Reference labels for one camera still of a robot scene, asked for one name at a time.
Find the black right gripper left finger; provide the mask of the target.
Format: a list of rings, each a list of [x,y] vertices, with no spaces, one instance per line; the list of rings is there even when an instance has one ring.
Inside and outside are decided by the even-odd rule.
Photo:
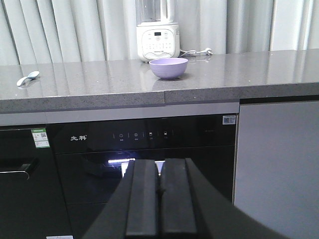
[[[153,160],[130,161],[124,177],[85,239],[157,239],[159,175]]]

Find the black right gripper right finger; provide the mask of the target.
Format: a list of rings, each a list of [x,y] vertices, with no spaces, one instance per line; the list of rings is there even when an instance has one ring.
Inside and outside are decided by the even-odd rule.
[[[161,170],[163,239],[283,239],[236,208],[190,158],[167,158]]]

